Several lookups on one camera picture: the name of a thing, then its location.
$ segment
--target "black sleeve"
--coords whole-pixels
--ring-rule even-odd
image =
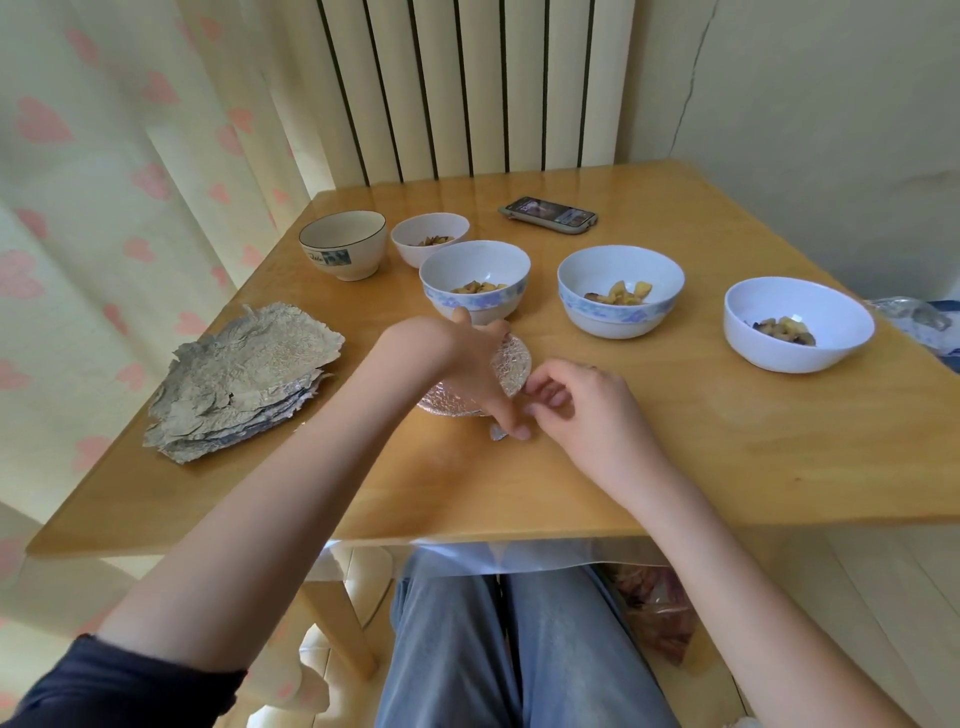
[[[202,672],[83,635],[20,701],[7,728],[209,728],[246,672]]]

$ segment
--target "chopped food piece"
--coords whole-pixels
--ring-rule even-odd
[[[587,293],[584,298],[588,301],[607,303],[608,305],[640,305],[653,289],[653,283],[639,280],[634,286],[634,292],[631,293],[627,290],[627,283],[618,280],[606,296],[601,296],[599,293]]]
[[[488,283],[485,281],[481,283],[479,280],[472,280],[467,285],[454,288],[450,293],[490,293],[506,287],[506,283]]]
[[[417,248],[426,248],[430,245],[440,245],[441,243],[448,243],[453,239],[451,235],[431,235],[430,237],[423,238],[415,247]]]
[[[777,319],[764,319],[754,323],[754,328],[767,336],[773,336],[781,341],[788,341],[791,344],[800,344],[805,347],[817,346],[817,340],[813,334],[801,321],[794,321],[789,316],[781,316]]]

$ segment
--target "curtain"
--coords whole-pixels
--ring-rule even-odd
[[[133,579],[24,545],[329,186],[270,8],[0,4],[0,719]]]

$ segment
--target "person's leg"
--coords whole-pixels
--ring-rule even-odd
[[[678,728],[634,645],[619,595],[593,567],[501,577],[530,728]]]
[[[376,725],[519,725],[499,605],[495,577],[418,577],[415,554],[396,584],[394,658]]]

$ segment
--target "gray wall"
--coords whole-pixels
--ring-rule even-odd
[[[692,161],[862,296],[957,281],[958,0],[637,0],[631,51],[619,160]]]

